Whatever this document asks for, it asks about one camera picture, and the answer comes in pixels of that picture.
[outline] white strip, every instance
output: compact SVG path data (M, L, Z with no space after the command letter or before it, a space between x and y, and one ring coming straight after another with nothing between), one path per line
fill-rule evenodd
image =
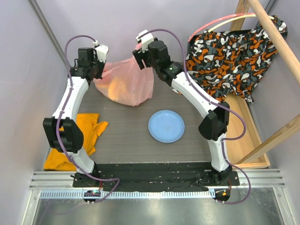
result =
M43 190L40 199L77 199L83 198L87 190ZM84 197L85 199L98 199L107 195L101 191L101 197ZM197 192L112 192L107 199L166 199L166 198L212 198L215 190Z

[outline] gray wood tabletop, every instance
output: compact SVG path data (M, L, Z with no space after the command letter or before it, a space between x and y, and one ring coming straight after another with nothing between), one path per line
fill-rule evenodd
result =
M161 143L150 135L148 121L160 110L175 111L183 118L185 132L178 141ZM99 121L109 123L91 155L96 163L211 160L208 143L198 131L202 117L184 96L172 91L157 75L152 98L135 107L107 99L92 82L78 113L99 113Z

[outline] cable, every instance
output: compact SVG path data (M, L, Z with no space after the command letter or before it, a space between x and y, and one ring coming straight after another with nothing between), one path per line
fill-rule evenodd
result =
M206 28L206 27L208 27L208 26L210 26L210 25L212 25L212 24L214 24L214 23L216 23L216 22L219 22L219 21L221 21L221 20L230 19L230 18L233 18L233 17L237 17L237 16L240 16L240 15L251 15L251 14L255 14L255 13L238 13L238 14L232 14L232 15L223 16L223 17L218 18L218 19L216 19L216 20L214 20L214 21L211 21L211 22L209 22L208 24L206 24L206 25L200 27L198 30L196 30L196 31L189 37L188 42L190 42L191 39L193 38L193 36L195 36L199 31L203 30L204 28Z
M245 175L245 177L246 177L246 179L247 179L247 182L248 182L248 184L249 184L249 190L248 190L248 193L247 193L246 197L245 197L244 199L240 200L240 201L237 201L237 202L222 202L222 201L218 201L218 202L223 203L223 204L228 204L228 205L235 205L235 204L239 204L239 203L242 203L242 202L246 201L246 199L250 196L250 193L251 193L251 183L250 183L250 179L249 179L249 177L247 176L247 174L245 173L245 171L243 171L241 168L239 168L239 167L236 166L236 165L233 165L232 163L230 163L230 162L228 161L228 159L226 158L226 155L225 155L225 147L224 147L224 141L226 141L226 140L228 140L228 141L234 141L234 140L237 140L237 139L242 138L242 137L245 135L245 133L246 133L246 123L245 123L245 121L244 121L243 118L242 118L240 115L238 115L235 111L233 111L233 110L231 110L231 109L229 109L229 108L227 108L227 107L225 107L225 106L223 106L223 105L220 105L220 104L211 102L207 97L205 97L205 96L204 96L204 95L203 95L203 94L202 94L202 93L194 86L194 84L191 82L191 77L189 76L189 74L188 74L188 72L187 72L186 61L185 61L185 53L184 53L184 51L183 51L182 43L181 43L181 41L179 40L179 38L176 36L176 34L174 34L172 31L167 30L167 29L153 29L153 30L150 30L150 31L148 31L148 32L146 32L146 33L144 33L144 34L142 34L142 35L139 36L138 38L141 38L141 37L143 37L143 36L145 36L145 35L147 35L147 34L149 34L149 33L153 33L153 32L156 32L156 31L167 32L167 33L171 34L174 38L176 38L176 40L178 41L179 46L180 46L180 49L181 49L181 53L182 53L182 58L183 58L183 70L184 70L186 79L187 79L187 81L189 82L189 84L195 89L195 91L197 91L197 93L198 93L202 98L204 98L206 101L208 101L210 104L215 105L215 106L217 106L217 107L220 107L220 108L222 108L222 109L224 109L224 110L227 110L227 111L230 112L230 113L233 113L233 114L234 114L236 117L238 117L238 118L240 119L240 121L242 122L242 124L243 124L243 132L242 132L242 134L241 134L240 136L234 137L234 138L228 138L228 137L222 138L222 139L221 139L221 146L222 146L222 154L223 154L223 158L224 158L225 162L226 162L228 165L230 165L230 166L232 166L232 167L234 167L234 168L240 170L240 171Z
M57 139L58 139L58 142L60 144L60 147L62 149L62 151L64 152L64 154L66 155L66 157L68 158L68 160L73 163L75 165L75 167L77 169L79 169L81 172L83 172L86 176L94 179L94 180L98 180L98 181L103 181L103 182L106 182L106 181L109 181L109 182L112 182L112 181L117 181L116 185L111 189L111 191L105 195L103 198L101 199L98 199L95 201L95 203L99 203L101 201L103 201L104 199L106 199L116 188L117 186L119 185L119 182L120 182L120 179L119 178L113 178L113 179L100 179L100 178L97 178L97 177L94 177L90 174L88 174L86 171L84 171L79 165L77 165L77 163L72 159L72 157L68 154L62 140L61 140L61 137L60 137L60 120L61 120L61 117L64 113L64 110L66 108L66 105L68 103L68 100L70 99L70 96L72 94L72 90L73 90L73 81L72 81L72 76L71 76L71 72L70 72L70 69L71 69L71 66L70 66L70 63L68 61L68 57L67 57L67 50L68 50L68 45L70 44L70 42L76 38L89 38L89 39L92 39L93 41L96 41L94 38L92 38L91 36L88 36L88 35L77 35L77 36L74 36L72 38L70 38L67 43L66 43L66 46L65 46L65 51L64 51L64 57L65 57L65 64L67 66L67 74L68 74L68 77L69 77L69 80L70 80L70 89L69 89L69 93L68 93L68 96L66 98L66 101L65 103L63 104L62 108L61 108L61 112L58 116L58 119L57 119L57 123L56 123L56 136L57 136Z

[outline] pink bag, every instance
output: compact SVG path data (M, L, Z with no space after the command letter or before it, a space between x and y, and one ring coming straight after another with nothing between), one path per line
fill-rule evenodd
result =
M134 57L106 63L102 79L94 79L96 88L112 101L136 106L152 97L152 68L141 70Z

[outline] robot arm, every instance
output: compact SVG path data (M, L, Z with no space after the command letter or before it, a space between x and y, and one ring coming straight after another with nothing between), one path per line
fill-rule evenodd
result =
M209 101L219 104L217 100L200 88L193 79L190 78L190 81L187 80L181 64L171 61L167 47L163 41L153 38L150 33L140 39L138 37L137 41L142 44L142 47L134 50L133 55L140 69L144 68L144 64L146 67L154 68L160 80L182 93L195 106L204 118L199 126L199 132L208 140L215 180L225 180L232 171L231 166L224 160L221 148L221 140L226 136L229 121L228 111L210 104L205 98L199 95L197 90ZM229 107L226 102L223 102L222 105Z
M78 49L77 65L74 65L70 70L73 90L60 120L60 136L69 156L72 157L74 162L87 173L98 177L97 164L87 155L83 147L83 134L75 122L80 103L89 88L90 82L94 78L102 77L105 66L108 47L95 44L97 45L95 48ZM59 152L62 152L62 149L56 135L56 123L69 95L70 88L72 88L71 80L68 79L60 105L51 118L45 118L43 121L43 127L50 147L57 149Z

